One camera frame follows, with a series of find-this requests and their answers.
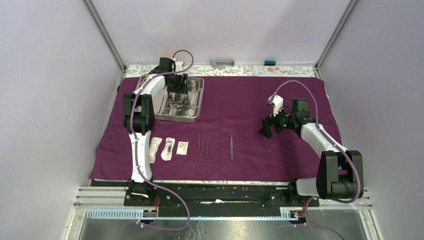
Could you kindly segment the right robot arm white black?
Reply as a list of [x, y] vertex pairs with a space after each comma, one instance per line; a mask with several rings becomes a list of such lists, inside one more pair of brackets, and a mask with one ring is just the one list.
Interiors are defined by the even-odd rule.
[[293, 99], [291, 112], [284, 110], [283, 103], [283, 98], [278, 95], [270, 97], [267, 104], [272, 107], [272, 112], [262, 119], [259, 134], [271, 139], [272, 127], [277, 134], [292, 130], [320, 158], [316, 177], [299, 178], [291, 183], [292, 189], [286, 193], [287, 201], [299, 206], [307, 197], [342, 203], [352, 203], [362, 197], [362, 154], [339, 144], [322, 124], [312, 118], [307, 99]]

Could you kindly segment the steel scalpel handle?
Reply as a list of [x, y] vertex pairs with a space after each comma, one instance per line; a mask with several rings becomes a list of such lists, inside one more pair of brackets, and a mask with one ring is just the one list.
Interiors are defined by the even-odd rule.
[[204, 149], [204, 161], [207, 161], [207, 157], [208, 157], [208, 152], [209, 152], [209, 142], [210, 142], [210, 138], [209, 137], [205, 137], [205, 149]]

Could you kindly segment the remaining steel instrument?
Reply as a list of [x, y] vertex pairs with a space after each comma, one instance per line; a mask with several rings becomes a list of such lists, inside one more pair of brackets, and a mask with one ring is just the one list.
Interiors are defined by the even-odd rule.
[[230, 159], [234, 159], [234, 141], [233, 141], [233, 135], [230, 135]]

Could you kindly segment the long white sterile packet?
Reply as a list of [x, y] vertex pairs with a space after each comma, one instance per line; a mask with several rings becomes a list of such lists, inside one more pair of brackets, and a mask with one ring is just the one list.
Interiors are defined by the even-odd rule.
[[149, 163], [153, 164], [156, 161], [156, 154], [158, 152], [159, 146], [162, 143], [162, 138], [152, 137], [149, 144]]

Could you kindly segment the steel tweezers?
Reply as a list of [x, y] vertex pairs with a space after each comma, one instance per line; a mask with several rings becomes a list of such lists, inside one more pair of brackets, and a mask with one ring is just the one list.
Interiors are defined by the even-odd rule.
[[198, 136], [198, 158], [199, 162], [202, 160], [202, 147], [203, 147], [203, 135]]
[[213, 136], [210, 141], [210, 161], [214, 161], [214, 145], [215, 145], [215, 137]]

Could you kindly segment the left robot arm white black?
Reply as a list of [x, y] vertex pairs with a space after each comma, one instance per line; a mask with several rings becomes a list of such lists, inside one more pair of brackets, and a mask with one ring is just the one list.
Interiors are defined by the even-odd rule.
[[164, 88], [177, 95], [188, 93], [188, 75], [183, 73], [183, 64], [175, 57], [161, 57], [146, 80], [135, 91], [123, 96], [123, 126], [129, 134], [132, 154], [128, 191], [144, 206], [155, 200], [149, 160], [151, 133], [155, 125], [153, 98]]

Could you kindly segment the perforated steel instrument tray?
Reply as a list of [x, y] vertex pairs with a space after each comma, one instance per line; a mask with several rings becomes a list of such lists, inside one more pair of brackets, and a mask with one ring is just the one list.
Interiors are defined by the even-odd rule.
[[195, 123], [199, 120], [204, 95], [204, 79], [180, 74], [180, 89], [166, 81], [176, 74], [150, 74], [140, 77], [138, 84], [129, 95], [132, 99], [139, 95], [151, 95], [155, 121]]

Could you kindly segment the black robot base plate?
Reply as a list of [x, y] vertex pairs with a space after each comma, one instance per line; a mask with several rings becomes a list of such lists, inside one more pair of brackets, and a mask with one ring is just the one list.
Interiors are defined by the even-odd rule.
[[125, 191], [124, 206], [152, 207], [159, 217], [281, 217], [281, 208], [302, 211], [307, 196], [288, 186], [156, 183], [152, 197]]

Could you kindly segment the small white sterile packet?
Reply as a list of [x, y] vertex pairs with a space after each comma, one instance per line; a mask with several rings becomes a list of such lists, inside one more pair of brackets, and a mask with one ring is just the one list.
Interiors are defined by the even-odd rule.
[[187, 141], [179, 141], [177, 145], [176, 154], [181, 156], [186, 156], [188, 152], [189, 142]]

